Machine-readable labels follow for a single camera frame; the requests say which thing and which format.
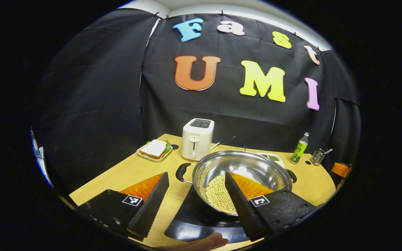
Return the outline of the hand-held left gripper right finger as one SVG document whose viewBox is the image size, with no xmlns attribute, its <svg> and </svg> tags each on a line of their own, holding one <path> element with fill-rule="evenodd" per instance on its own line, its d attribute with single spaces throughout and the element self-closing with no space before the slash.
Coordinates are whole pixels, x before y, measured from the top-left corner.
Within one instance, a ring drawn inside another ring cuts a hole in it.
<svg viewBox="0 0 402 251">
<path fill-rule="evenodd" d="M 317 210 L 290 190 L 274 191 L 235 173 L 225 173 L 225 187 L 252 242 L 282 235 Z"/>
</svg>

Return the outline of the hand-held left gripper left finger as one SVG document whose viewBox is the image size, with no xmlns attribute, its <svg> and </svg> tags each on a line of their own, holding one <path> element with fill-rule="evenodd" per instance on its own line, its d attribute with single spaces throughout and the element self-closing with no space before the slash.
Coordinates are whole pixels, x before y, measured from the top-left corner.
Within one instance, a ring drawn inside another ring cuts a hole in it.
<svg viewBox="0 0 402 251">
<path fill-rule="evenodd" d="M 76 211 L 124 237 L 143 241 L 169 188 L 167 172 L 152 176 L 121 192 L 106 189 Z"/>
</svg>

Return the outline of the pile of soybeans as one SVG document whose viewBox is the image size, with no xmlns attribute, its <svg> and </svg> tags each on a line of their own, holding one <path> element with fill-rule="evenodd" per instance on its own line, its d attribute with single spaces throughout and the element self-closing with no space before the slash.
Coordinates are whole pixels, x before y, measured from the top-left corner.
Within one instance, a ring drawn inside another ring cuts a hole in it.
<svg viewBox="0 0 402 251">
<path fill-rule="evenodd" d="M 236 173 L 231 173 L 236 183 L 239 185 L 241 192 L 246 199 L 254 198 L 260 195 L 265 195 L 272 192 L 271 189 L 261 185 L 260 182 L 249 176 L 242 176 Z M 216 176 L 206 189 L 208 202 L 216 209 L 237 215 L 236 207 L 233 205 L 232 199 L 228 190 L 225 187 L 225 174 Z"/>
</svg>

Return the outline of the stainless steel pot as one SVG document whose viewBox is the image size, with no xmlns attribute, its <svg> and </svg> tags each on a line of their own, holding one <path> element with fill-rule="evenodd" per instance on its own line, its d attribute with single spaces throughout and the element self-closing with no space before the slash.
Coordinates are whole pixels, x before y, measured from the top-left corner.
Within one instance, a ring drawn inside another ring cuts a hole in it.
<svg viewBox="0 0 402 251">
<path fill-rule="evenodd" d="M 271 159 L 257 153 L 238 150 L 210 153 L 193 164 L 192 179 L 189 183 L 192 184 L 201 200 L 219 212 L 222 211 L 214 208 L 208 202 L 206 189 L 210 181 L 226 172 L 249 176 L 274 191 L 291 190 L 292 185 L 297 182 L 297 177 L 293 171 L 282 168 Z"/>
</svg>

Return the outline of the black induction cooktop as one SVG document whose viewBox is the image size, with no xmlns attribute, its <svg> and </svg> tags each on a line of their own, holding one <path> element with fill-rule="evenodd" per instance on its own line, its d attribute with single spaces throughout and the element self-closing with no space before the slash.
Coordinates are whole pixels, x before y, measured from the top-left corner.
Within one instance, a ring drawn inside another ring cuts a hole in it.
<svg viewBox="0 0 402 251">
<path fill-rule="evenodd" d="M 191 187 L 164 235 L 191 242 L 206 238 L 215 232 L 221 233 L 223 238 L 229 240 L 229 243 L 250 240 L 237 216 L 214 210 L 201 200 L 195 189 Z"/>
</svg>

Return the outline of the green label drink bottle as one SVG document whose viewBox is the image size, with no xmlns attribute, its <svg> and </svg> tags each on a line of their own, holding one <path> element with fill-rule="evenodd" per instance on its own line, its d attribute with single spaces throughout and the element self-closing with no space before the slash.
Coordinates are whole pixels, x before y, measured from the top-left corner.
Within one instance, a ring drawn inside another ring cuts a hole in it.
<svg viewBox="0 0 402 251">
<path fill-rule="evenodd" d="M 308 137 L 309 133 L 305 132 L 304 135 L 300 138 L 299 142 L 297 143 L 297 146 L 290 158 L 290 163 L 292 164 L 298 164 L 301 157 L 303 156 L 307 146 L 308 146 Z"/>
</svg>

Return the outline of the white divided bean dish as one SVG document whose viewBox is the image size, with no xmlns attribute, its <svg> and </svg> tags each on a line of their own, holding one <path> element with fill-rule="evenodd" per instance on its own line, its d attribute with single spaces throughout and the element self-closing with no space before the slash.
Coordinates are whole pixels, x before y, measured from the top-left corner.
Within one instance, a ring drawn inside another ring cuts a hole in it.
<svg viewBox="0 0 402 251">
<path fill-rule="evenodd" d="M 282 168 L 285 168 L 285 164 L 282 161 L 281 157 L 279 157 L 277 154 L 273 154 L 273 153 L 257 153 L 258 155 L 261 155 L 263 157 L 266 157 L 268 159 L 271 159 L 272 161 L 274 161 L 275 163 L 277 163 L 278 165 L 280 165 Z"/>
</svg>

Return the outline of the white toaster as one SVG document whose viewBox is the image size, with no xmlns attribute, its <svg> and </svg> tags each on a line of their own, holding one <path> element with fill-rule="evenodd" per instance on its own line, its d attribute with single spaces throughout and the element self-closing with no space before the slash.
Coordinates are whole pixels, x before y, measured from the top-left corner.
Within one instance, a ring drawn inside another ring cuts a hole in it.
<svg viewBox="0 0 402 251">
<path fill-rule="evenodd" d="M 192 119 L 183 127 L 181 154 L 185 159 L 199 161 L 210 153 L 214 121 Z"/>
</svg>

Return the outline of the black backdrop cloth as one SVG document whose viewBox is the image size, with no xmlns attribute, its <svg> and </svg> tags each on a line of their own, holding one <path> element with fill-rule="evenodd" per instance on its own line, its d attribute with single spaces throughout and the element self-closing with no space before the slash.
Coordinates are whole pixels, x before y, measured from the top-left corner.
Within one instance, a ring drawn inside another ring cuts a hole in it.
<svg viewBox="0 0 402 251">
<path fill-rule="evenodd" d="M 53 58 L 33 116 L 52 185 L 68 195 L 191 119 L 213 120 L 213 143 L 306 153 L 353 165 L 360 97 L 345 63 L 294 33 L 244 16 L 158 19 L 117 9 Z"/>
</svg>

